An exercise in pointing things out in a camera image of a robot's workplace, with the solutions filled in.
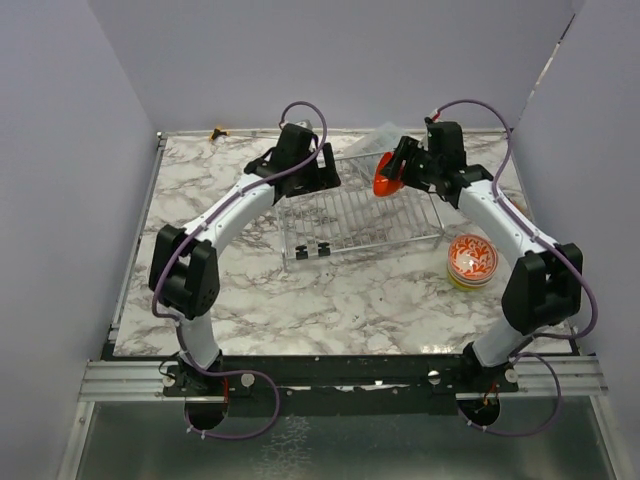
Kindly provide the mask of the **orange plastic bowl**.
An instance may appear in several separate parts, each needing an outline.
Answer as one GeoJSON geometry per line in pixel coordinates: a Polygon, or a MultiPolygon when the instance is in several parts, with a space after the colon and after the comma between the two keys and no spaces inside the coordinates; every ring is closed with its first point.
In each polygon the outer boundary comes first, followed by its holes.
{"type": "Polygon", "coordinates": [[[388,197],[404,188],[401,180],[389,179],[382,174],[383,168],[392,159],[393,153],[386,152],[380,159],[373,178],[372,188],[376,197],[388,197]]]}

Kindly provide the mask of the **white orange patterned bowl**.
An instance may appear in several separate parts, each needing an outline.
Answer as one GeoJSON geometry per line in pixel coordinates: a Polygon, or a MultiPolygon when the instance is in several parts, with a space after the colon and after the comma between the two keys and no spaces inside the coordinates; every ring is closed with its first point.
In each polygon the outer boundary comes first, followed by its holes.
{"type": "Polygon", "coordinates": [[[459,235],[449,245],[448,270],[462,281],[486,282],[494,276],[498,263],[496,249],[484,237],[459,235]]]}

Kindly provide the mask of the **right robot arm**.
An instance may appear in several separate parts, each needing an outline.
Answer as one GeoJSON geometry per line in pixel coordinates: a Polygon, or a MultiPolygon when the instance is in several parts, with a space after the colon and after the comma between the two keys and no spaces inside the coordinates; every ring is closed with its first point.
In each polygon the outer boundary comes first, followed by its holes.
{"type": "Polygon", "coordinates": [[[431,123],[423,140],[401,137],[379,161],[376,176],[393,191],[435,191],[489,237],[511,268],[501,318],[465,349],[472,359],[460,365],[459,378],[467,389],[486,388],[495,379],[494,367],[505,364],[539,330],[579,312],[581,250],[540,232],[508,201],[484,166],[468,164],[459,124],[431,123]]]}

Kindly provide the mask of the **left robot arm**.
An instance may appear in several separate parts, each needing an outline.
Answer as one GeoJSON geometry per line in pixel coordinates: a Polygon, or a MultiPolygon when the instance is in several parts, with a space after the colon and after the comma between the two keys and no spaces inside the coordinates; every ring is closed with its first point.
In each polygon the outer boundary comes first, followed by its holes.
{"type": "Polygon", "coordinates": [[[220,385],[221,354],[211,309],[220,293],[219,258],[252,221],[283,198],[341,185],[332,145],[310,129],[288,123],[275,146],[250,161],[211,208],[182,227],[157,233],[148,285],[151,311],[174,322],[186,382],[206,395],[220,385]]]}

